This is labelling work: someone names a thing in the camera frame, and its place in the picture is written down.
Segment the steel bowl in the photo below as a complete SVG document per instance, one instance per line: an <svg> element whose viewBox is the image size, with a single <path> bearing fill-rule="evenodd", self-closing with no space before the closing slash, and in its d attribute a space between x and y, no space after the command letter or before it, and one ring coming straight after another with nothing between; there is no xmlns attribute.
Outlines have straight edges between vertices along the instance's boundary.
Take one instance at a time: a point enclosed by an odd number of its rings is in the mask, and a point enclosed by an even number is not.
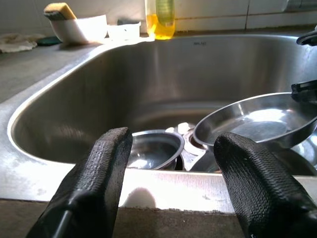
<svg viewBox="0 0 317 238"><path fill-rule="evenodd" d="M197 124L194 138L213 148L216 138L230 131L278 151L301 143L316 126L316 105L297 103L291 93L272 93L248 98L211 113Z"/></svg>
<svg viewBox="0 0 317 238"><path fill-rule="evenodd" d="M128 168L175 169L176 159L184 149L184 138L176 132L147 130L133 133Z"/></svg>

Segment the white container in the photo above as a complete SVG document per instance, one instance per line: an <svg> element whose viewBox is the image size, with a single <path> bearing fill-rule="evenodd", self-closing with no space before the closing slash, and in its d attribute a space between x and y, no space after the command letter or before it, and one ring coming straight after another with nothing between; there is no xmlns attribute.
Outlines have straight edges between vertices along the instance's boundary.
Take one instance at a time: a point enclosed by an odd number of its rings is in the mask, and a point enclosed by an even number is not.
<svg viewBox="0 0 317 238"><path fill-rule="evenodd" d="M106 15L50 22L55 35L64 43L87 44L107 35Z"/></svg>
<svg viewBox="0 0 317 238"><path fill-rule="evenodd" d="M108 25L109 38L113 40L131 40L140 37L141 23L124 24L124 25Z"/></svg>

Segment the dish soap bottle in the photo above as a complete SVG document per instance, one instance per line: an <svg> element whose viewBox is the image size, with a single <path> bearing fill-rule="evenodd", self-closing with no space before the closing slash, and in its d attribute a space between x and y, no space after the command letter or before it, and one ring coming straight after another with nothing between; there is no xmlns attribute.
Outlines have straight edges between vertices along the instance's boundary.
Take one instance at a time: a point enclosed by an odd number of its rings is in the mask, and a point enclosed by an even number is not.
<svg viewBox="0 0 317 238"><path fill-rule="evenodd" d="M174 0L145 0L147 32L158 40L171 39L175 32Z"/></svg>

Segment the stainless steel sink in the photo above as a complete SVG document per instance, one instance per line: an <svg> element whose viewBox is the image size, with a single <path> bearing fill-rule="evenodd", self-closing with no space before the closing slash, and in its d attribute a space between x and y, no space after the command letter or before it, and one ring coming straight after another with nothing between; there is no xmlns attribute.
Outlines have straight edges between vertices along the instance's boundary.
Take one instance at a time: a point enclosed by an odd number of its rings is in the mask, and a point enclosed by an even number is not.
<svg viewBox="0 0 317 238"><path fill-rule="evenodd" d="M76 163L110 128L196 124L229 103L315 79L316 62L317 49L273 35L182 37L115 48L34 96L9 131L32 156ZM277 156L293 174L316 175L315 142L305 142L309 155L304 144Z"/></svg>

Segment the cloth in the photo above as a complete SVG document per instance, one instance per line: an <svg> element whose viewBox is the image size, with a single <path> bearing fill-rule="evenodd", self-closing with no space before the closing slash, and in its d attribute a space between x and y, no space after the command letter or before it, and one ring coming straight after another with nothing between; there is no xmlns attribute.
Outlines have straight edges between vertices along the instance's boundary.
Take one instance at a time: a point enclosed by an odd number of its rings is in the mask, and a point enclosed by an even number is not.
<svg viewBox="0 0 317 238"><path fill-rule="evenodd" d="M21 35L9 33L0 35L0 53L29 51L37 46L36 41L44 38L42 34Z"/></svg>

